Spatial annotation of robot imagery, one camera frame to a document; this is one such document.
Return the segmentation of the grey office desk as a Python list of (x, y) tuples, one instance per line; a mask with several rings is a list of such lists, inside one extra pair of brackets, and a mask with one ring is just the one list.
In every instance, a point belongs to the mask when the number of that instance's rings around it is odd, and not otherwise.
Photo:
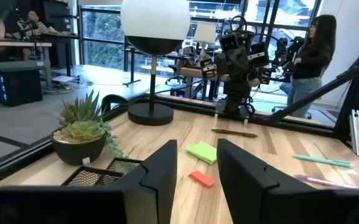
[(50, 72), (50, 58), (49, 58), (49, 48), (51, 48), (52, 43), (48, 42), (21, 42), (21, 41), (10, 41), (10, 40), (1, 40), (0, 47), (35, 47), (39, 48), (41, 51), (40, 60), (25, 60), (25, 61), (13, 61), (13, 62), (0, 62), (0, 70), (9, 70), (9, 69), (33, 69), (41, 68), (45, 71), (45, 81), (49, 91), (52, 90), (52, 77)]

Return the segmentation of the brown pen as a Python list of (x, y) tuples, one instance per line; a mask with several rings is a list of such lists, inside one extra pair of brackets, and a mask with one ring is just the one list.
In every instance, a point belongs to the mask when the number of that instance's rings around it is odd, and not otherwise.
[(256, 138), (256, 137), (258, 137), (258, 135), (253, 134), (253, 133), (231, 131), (231, 130), (227, 130), (227, 129), (211, 129), (211, 131), (216, 132), (216, 133), (220, 133), (220, 134), (231, 134), (231, 135), (236, 135), (236, 136), (243, 136), (243, 137), (246, 137), (246, 138)]

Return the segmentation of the standing person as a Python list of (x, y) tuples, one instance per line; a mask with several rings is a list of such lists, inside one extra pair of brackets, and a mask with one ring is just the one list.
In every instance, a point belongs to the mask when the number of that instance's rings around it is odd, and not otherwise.
[(337, 20), (323, 14), (316, 17), (309, 28), (304, 45), (294, 59), (291, 85), (287, 91), (287, 105), (306, 98), (322, 86), (322, 74), (335, 52)]

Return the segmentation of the white background lampshade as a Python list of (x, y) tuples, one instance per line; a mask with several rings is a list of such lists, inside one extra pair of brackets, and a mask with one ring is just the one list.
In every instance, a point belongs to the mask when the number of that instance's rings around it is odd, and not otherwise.
[(193, 40), (201, 44), (214, 44), (216, 25), (212, 22), (198, 22)]

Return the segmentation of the teal pen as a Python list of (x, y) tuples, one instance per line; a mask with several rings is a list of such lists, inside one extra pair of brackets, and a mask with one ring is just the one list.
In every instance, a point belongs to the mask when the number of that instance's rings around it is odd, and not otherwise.
[(347, 161), (323, 159), (323, 158), (319, 158), (319, 157), (310, 157), (310, 156), (300, 155), (300, 154), (294, 154), (293, 157), (296, 159), (319, 162), (319, 163), (323, 163), (323, 164), (330, 164), (330, 165), (334, 165), (334, 166), (341, 166), (341, 167), (347, 167), (347, 168), (353, 167), (352, 163), (347, 162)]

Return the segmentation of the green cloth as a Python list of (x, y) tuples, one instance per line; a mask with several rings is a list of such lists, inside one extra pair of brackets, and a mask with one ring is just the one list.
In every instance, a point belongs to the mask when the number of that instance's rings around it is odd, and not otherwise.
[(217, 160), (217, 149), (203, 141), (200, 141), (196, 145), (189, 146), (187, 152), (208, 164), (213, 164)]

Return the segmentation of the silver aluminium extrusion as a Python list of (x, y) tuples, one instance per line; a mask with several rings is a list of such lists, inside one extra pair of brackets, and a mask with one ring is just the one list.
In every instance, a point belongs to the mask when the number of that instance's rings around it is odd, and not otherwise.
[(349, 120), (352, 150), (359, 157), (359, 111), (351, 110)]

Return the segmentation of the orange-red eraser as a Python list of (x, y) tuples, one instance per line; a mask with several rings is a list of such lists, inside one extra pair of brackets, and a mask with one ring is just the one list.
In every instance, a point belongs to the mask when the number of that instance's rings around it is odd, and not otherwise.
[(213, 178), (205, 175), (204, 173), (201, 173), (200, 171), (193, 171), (189, 174), (189, 177), (207, 188), (210, 188), (215, 183), (215, 180)]

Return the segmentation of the black computer tower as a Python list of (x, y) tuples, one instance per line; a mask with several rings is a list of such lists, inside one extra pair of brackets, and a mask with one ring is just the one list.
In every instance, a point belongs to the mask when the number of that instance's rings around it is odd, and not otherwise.
[(0, 102), (8, 106), (42, 101), (38, 70), (0, 70)]

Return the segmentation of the succulent plant in black pot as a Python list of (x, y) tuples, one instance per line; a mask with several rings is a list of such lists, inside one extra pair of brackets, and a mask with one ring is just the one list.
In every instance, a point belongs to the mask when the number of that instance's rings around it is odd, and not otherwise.
[(123, 157), (116, 136), (103, 116), (116, 108), (129, 105), (119, 95), (108, 95), (98, 103), (100, 94), (91, 91), (85, 97), (76, 97), (73, 103), (63, 102), (59, 127), (51, 133), (55, 153), (65, 163), (82, 166), (97, 160), (105, 147), (113, 157)]

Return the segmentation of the white globe table lamp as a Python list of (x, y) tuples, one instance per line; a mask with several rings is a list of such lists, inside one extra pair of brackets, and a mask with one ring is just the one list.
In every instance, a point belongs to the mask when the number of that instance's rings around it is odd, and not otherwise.
[(177, 50), (190, 27), (188, 0), (124, 0), (121, 23), (128, 42), (138, 51), (150, 55), (151, 81), (149, 101), (128, 108), (128, 118), (145, 126), (162, 126), (172, 122), (174, 110), (155, 102), (157, 57)]

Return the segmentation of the black aluminium table frame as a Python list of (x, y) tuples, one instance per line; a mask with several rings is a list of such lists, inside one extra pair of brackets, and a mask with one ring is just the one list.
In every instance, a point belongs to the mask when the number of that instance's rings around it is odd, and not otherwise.
[[(320, 98), (345, 83), (349, 83), (350, 87), (334, 127), (317, 125), (301, 121), (299, 118), (288, 117), (291, 112), (298, 110), (306, 103)], [(338, 139), (344, 146), (350, 147), (348, 143), (350, 140), (350, 125), (347, 124), (345, 118), (350, 115), (352, 110), (357, 108), (359, 108), (359, 56), (347, 71), (339, 74), (335, 80), (314, 91), (290, 108), (273, 114), (261, 114), (257, 117), (251, 117), (248, 121), (266, 130), (281, 130), (283, 133), (304, 133), (323, 138)], [(20, 149), (18, 154), (0, 161), (0, 181), (46, 159), (53, 151), (50, 137), (44, 137)]]

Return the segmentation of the purple pen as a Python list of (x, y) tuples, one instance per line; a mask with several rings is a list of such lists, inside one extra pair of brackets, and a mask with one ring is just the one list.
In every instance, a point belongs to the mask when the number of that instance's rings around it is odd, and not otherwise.
[(338, 188), (343, 188), (343, 189), (359, 189), (359, 187), (354, 186), (354, 185), (341, 184), (339, 182), (332, 182), (332, 181), (325, 180), (325, 179), (308, 177), (306, 175), (295, 175), (294, 177), (300, 181), (312, 182), (312, 183), (321, 184), (321, 185), (328, 185), (331, 187), (338, 187)]

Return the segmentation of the seated person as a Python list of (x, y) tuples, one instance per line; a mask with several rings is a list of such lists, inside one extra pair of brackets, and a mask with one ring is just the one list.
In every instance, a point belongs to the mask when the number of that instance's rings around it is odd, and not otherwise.
[(26, 29), (32, 27), (32, 30), (28, 30), (25, 32), (26, 37), (30, 37), (32, 35), (40, 35), (40, 34), (57, 34), (57, 35), (70, 35), (69, 31), (57, 31), (50, 25), (45, 25), (36, 11), (29, 11), (27, 14), (29, 24), (25, 26)]

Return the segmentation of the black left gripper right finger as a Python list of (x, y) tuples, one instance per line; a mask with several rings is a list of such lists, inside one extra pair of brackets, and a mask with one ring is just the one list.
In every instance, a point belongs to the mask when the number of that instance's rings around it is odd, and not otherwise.
[(359, 224), (357, 189), (315, 189), (227, 139), (217, 164), (234, 224)]

